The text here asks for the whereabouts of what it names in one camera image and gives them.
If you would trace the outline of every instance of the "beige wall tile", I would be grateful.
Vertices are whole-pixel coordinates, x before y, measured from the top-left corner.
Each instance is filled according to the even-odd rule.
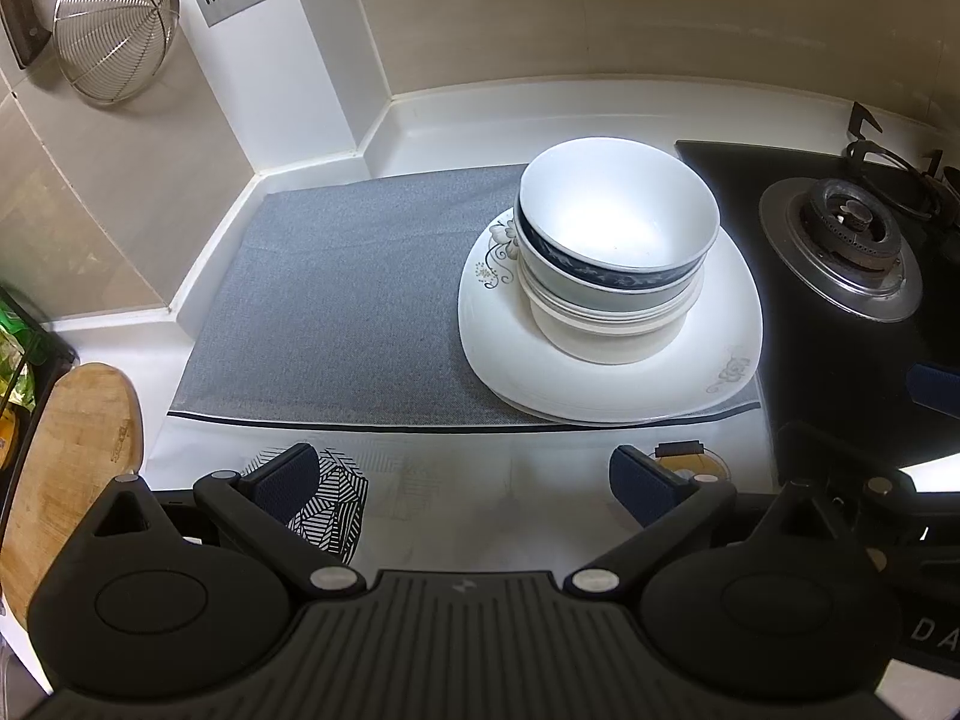
[[[160,297],[66,186],[9,95],[0,103],[0,281],[50,319]]]
[[[960,0],[362,1],[395,91],[530,74],[667,74],[861,98],[916,119],[928,115],[944,33],[960,19]]]
[[[87,104],[55,62],[14,87],[95,220],[169,301],[253,169],[184,36],[155,82],[112,108]]]
[[[929,120],[938,127],[960,130],[960,0],[941,0],[944,51],[930,103]]]
[[[395,93],[587,71],[581,0],[362,0]]]
[[[861,98],[915,119],[928,112],[941,48],[936,0],[584,5],[599,73],[737,79]]]

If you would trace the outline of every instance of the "wall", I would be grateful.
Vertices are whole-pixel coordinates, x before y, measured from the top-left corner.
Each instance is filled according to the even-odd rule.
[[[737,79],[960,122],[960,0],[361,0],[392,91],[566,74]]]
[[[34,0],[50,25],[56,0]],[[0,34],[0,279],[50,319],[169,301],[253,169],[178,35],[154,84],[86,104]]]
[[[355,151],[389,101],[358,0],[265,0],[181,27],[256,170]]]

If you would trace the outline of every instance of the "floral pattern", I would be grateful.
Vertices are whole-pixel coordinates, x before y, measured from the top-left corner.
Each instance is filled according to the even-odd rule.
[[[488,290],[501,284],[509,284],[514,280],[514,272],[507,267],[506,263],[520,257],[517,227],[512,218],[492,224],[490,238],[487,256],[474,268],[477,280]]]
[[[724,369],[717,374],[717,380],[707,387],[709,394],[715,394],[723,388],[723,385],[734,384],[747,375],[747,368],[750,367],[749,357],[736,357],[731,355],[730,360],[724,365]]]
[[[531,247],[534,247],[541,257],[544,257],[544,260],[565,274],[576,276],[589,284],[596,284],[600,287],[611,287],[616,290],[650,290],[673,284],[690,274],[691,271],[697,269],[706,256],[704,255],[700,259],[687,265],[681,265],[679,268],[669,269],[669,271],[657,271],[652,274],[611,271],[610,269],[600,268],[600,266],[578,260],[560,251],[553,245],[550,245],[536,232],[533,226],[531,226],[522,211],[520,211],[520,226],[523,229],[523,234],[527,242],[529,242]]]

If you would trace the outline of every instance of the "white countertop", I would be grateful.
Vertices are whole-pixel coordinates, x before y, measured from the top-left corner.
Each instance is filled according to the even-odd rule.
[[[143,415],[145,467],[192,348],[190,334],[239,245],[246,220],[269,191],[344,183],[365,177],[527,162],[554,143],[586,135],[635,138],[673,152],[678,139],[719,140],[839,153],[850,104],[819,95],[762,87],[676,80],[579,80],[475,84],[402,95],[361,153],[318,160],[259,175],[238,199],[191,271],[172,312],[58,322],[55,329],[81,362],[106,362],[130,377]],[[932,146],[960,164],[958,143],[929,127],[876,112],[878,138],[919,162]],[[186,293],[193,290],[193,298]],[[176,309],[189,302],[178,316]],[[195,478],[184,462],[182,486]],[[926,464],[917,475],[925,490],[960,490],[960,456]],[[0,617],[0,634],[32,675],[50,689],[26,632],[13,615]],[[905,716],[944,720],[960,707],[960,680],[891,664],[880,694]]]

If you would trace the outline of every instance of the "bowl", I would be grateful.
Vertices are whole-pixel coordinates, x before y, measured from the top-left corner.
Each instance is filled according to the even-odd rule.
[[[517,205],[551,250],[601,271],[643,274],[641,289],[683,278],[720,230],[716,200],[697,173],[659,148],[621,138],[544,151],[523,172]]]
[[[690,279],[688,285],[686,285],[678,295],[670,298],[665,303],[661,303],[661,305],[643,309],[642,311],[597,311],[570,303],[563,300],[563,298],[559,298],[558,295],[551,293],[550,290],[546,288],[544,284],[541,284],[539,279],[534,276],[533,271],[531,271],[522,255],[518,258],[518,268],[522,271],[522,278],[526,282],[527,286],[525,289],[531,290],[537,298],[549,307],[566,316],[576,317],[576,319],[595,320],[596,322],[611,325],[629,325],[635,322],[642,322],[642,320],[654,319],[661,314],[666,314],[672,311],[681,301],[688,299],[691,292],[695,291],[696,295],[699,295],[704,283],[704,270],[701,268],[698,269],[696,274],[693,274],[693,279]]]
[[[589,284],[574,275],[566,274],[531,246],[521,224],[516,224],[515,229],[517,230],[517,245],[520,247],[520,257],[536,276],[536,280],[541,282],[549,292],[557,295],[558,298],[563,298],[568,303],[594,311],[635,312],[659,306],[671,298],[675,298],[686,289],[690,280],[703,266],[703,261],[700,261],[700,264],[693,271],[672,284],[649,290],[619,290],[613,287]]]
[[[650,357],[673,341],[686,314],[696,303],[703,279],[694,282],[668,310],[624,322],[623,319],[588,319],[559,309],[538,289],[524,266],[517,269],[520,288],[530,301],[536,326],[560,351],[588,362],[624,365]]]
[[[544,260],[551,265],[556,266],[565,274],[576,276],[587,284],[593,284],[597,287],[610,287],[615,290],[628,290],[629,292],[644,292],[645,290],[656,290],[661,287],[667,287],[683,279],[683,276],[693,272],[707,255],[704,253],[699,259],[692,263],[671,268],[667,271],[656,271],[651,274],[638,274],[632,271],[613,271],[609,268],[594,265],[585,262],[577,257],[560,251],[549,241],[546,241],[531,227],[529,220],[525,217],[520,204],[514,206],[514,219],[517,221],[517,227],[523,228],[525,235],[531,247],[536,253],[541,255]]]
[[[638,336],[598,336],[560,322],[532,302],[530,313],[553,346],[571,357],[600,365],[629,365],[653,357],[677,338],[685,319],[680,317],[659,330]]]

